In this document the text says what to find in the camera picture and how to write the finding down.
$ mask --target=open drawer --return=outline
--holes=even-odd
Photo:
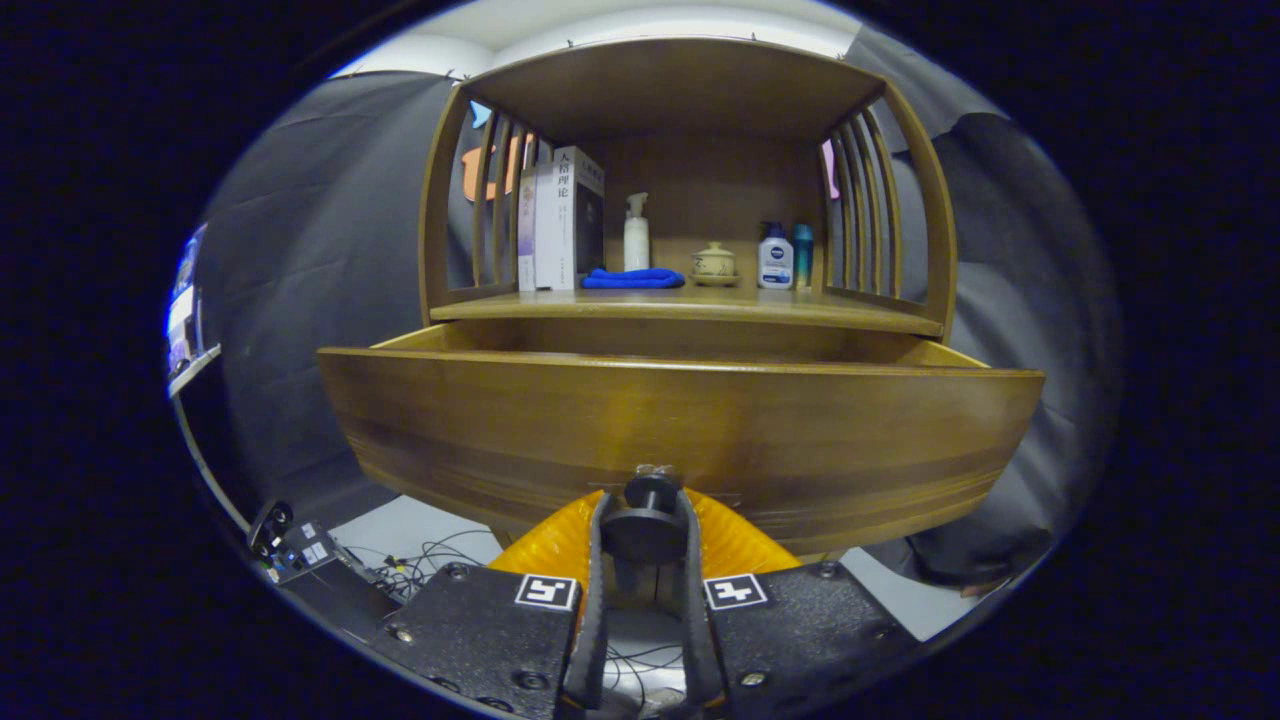
[[[675,465],[797,555],[974,510],[1044,377],[914,336],[699,320],[458,320],[319,352],[365,473],[522,533]]]

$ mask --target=blue bottle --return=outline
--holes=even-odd
[[[796,252],[796,288],[809,287],[813,273],[813,228],[796,223],[791,231],[791,245]]]

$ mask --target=white book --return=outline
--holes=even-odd
[[[534,165],[520,176],[520,217],[516,220],[516,288],[520,292],[538,290],[534,274],[534,219],[536,218],[538,172]]]
[[[604,266],[604,172],[579,147],[559,147],[538,173],[535,204],[536,286],[573,290]]]

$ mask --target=blue cloth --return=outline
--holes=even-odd
[[[685,284],[685,275],[676,270],[663,268],[649,268],[646,270],[631,270],[630,273],[607,273],[599,268],[582,279],[582,287],[599,290],[605,287],[680,287]]]

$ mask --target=drawer front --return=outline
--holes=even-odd
[[[521,532],[621,487],[636,465],[675,465],[795,553],[975,509],[1043,383],[982,366],[485,350],[323,350],[319,361],[365,471],[424,502]]]

